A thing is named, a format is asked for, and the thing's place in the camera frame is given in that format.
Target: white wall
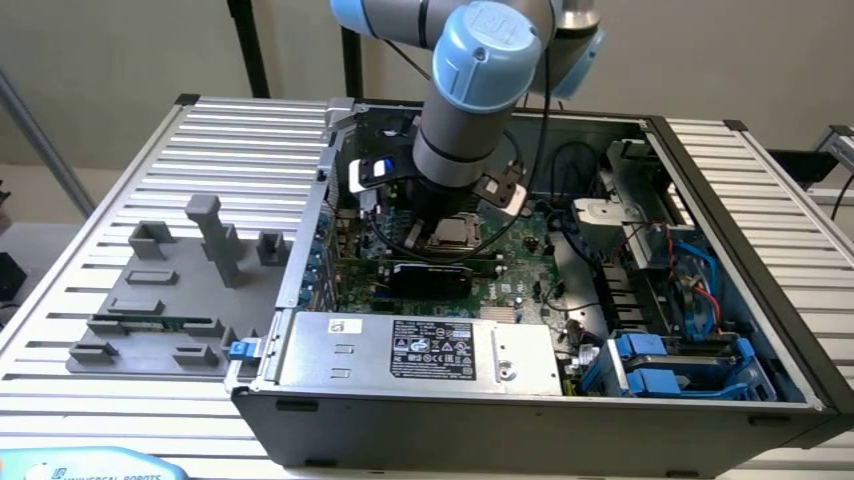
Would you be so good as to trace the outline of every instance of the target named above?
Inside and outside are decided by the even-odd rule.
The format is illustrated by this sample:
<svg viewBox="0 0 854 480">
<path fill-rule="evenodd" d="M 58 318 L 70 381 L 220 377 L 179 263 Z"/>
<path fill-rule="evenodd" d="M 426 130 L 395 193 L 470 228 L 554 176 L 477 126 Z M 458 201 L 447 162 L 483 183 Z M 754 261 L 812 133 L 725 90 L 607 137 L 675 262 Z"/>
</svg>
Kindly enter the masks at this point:
<svg viewBox="0 0 854 480">
<path fill-rule="evenodd" d="M 122 170 L 76 168 L 75 173 L 92 200 L 98 203 L 119 180 Z M 47 167 L 0 164 L 3 190 L 12 196 L 3 202 L 3 212 L 14 222 L 83 223 L 76 209 Z"/>
<path fill-rule="evenodd" d="M 272 93 L 345 90 L 327 0 L 255 0 Z M 850 0 L 601 0 L 607 46 L 575 109 L 738 118 L 768 146 L 806 148 L 854 122 Z M 366 94 L 425 81 L 365 40 Z M 422 65 L 427 52 L 414 52 Z M 226 0 L 0 0 L 0 63 L 63 156 L 123 168 L 182 92 L 247 96 Z M 38 164 L 0 112 L 0 163 Z"/>
</svg>

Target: sticker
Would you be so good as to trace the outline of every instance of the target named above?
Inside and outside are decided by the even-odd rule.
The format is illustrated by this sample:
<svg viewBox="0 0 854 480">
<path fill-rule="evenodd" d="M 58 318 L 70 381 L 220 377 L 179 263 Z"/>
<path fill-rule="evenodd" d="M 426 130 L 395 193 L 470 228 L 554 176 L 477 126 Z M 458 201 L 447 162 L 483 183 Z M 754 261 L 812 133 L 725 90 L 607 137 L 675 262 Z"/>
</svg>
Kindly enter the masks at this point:
<svg viewBox="0 0 854 480">
<path fill-rule="evenodd" d="M 395 320 L 391 374 L 397 378 L 475 380 L 471 323 Z"/>
<path fill-rule="evenodd" d="M 331 318 L 330 333 L 362 333 L 362 319 Z"/>
</svg>

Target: red cable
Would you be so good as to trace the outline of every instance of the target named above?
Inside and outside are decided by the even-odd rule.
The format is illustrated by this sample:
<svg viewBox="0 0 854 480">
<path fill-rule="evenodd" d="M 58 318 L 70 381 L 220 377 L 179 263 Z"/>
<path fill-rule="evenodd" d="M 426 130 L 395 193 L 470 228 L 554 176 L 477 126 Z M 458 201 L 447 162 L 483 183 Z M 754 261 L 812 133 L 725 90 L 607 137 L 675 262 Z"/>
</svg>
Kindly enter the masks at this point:
<svg viewBox="0 0 854 480">
<path fill-rule="evenodd" d="M 643 227 L 653 227 L 655 225 L 661 225 L 667 229 L 667 236 L 670 237 L 670 228 L 667 227 L 667 224 L 665 222 L 639 222 L 638 226 L 631 231 L 631 234 L 626 237 L 626 240 L 623 240 L 623 243 L 621 243 L 619 247 L 617 247 L 614 249 L 614 252 L 611 253 L 611 256 L 617 255 L 619 253 L 619 251 L 623 248 L 626 248 L 626 245 L 629 245 L 629 241 L 635 237 L 635 235 L 638 235 L 638 232 L 641 231 L 641 229 Z"/>
<path fill-rule="evenodd" d="M 718 299 L 699 285 L 694 287 L 694 291 L 699 293 L 706 300 L 709 300 L 709 303 L 711 303 L 711 307 L 715 311 L 715 324 L 721 325 L 721 303 L 718 303 Z"/>
<path fill-rule="evenodd" d="M 665 230 L 667 230 L 667 265 L 670 267 L 670 275 L 667 277 L 667 280 L 673 280 L 673 264 L 674 264 L 674 260 L 675 257 L 673 255 L 673 236 L 670 234 L 670 226 L 665 223 Z"/>
</svg>

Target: slotted aluminum surface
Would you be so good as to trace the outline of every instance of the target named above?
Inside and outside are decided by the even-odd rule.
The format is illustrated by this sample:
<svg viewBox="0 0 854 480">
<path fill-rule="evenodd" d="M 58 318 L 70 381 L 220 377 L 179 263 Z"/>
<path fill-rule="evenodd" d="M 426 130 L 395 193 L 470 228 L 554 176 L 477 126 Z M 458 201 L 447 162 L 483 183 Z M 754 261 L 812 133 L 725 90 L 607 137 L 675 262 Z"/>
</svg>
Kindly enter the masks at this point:
<svg viewBox="0 0 854 480">
<path fill-rule="evenodd" d="M 854 384 L 854 245 L 747 132 L 670 120 L 735 223 Z"/>
<path fill-rule="evenodd" d="M 242 237 L 254 237 L 259 229 L 280 229 L 291 237 L 324 143 L 323 128 L 322 103 L 202 98 L 195 106 L 172 109 L 0 333 L 0 449 L 128 447 L 162 456 L 199 479 L 377 477 L 275 465 L 219 381 L 104 378 L 66 370 L 68 346 L 83 335 L 86 316 L 98 311 L 131 256 L 126 238 L 136 222 L 163 219 L 176 235 L 198 236 L 182 209 L 192 193 L 210 192 L 220 195 L 223 219 L 236 224 Z M 816 240 L 809 230 L 796 233 L 782 236 L 781 242 Z M 784 243 L 766 247 L 789 248 Z M 852 478 L 846 470 L 854 470 L 850 433 L 810 451 L 770 451 L 719 478 L 842 480 Z"/>
</svg>

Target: black pole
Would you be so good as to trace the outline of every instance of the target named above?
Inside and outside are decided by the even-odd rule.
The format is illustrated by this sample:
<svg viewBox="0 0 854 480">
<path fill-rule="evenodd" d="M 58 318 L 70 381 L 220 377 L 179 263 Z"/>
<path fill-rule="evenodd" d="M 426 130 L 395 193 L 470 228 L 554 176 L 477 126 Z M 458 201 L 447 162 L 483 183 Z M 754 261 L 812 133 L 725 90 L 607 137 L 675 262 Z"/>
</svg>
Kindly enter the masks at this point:
<svg viewBox="0 0 854 480">
<path fill-rule="evenodd" d="M 228 0 L 228 12 L 238 29 L 243 64 L 246 65 L 246 74 L 250 77 L 252 96 L 255 98 L 270 98 L 264 57 L 262 57 L 262 46 L 258 42 L 255 16 L 252 15 L 252 0 Z"/>
<path fill-rule="evenodd" d="M 345 85 L 347 96 L 365 97 L 362 83 L 362 38 L 353 30 L 342 27 L 342 52 L 345 54 Z"/>
</svg>

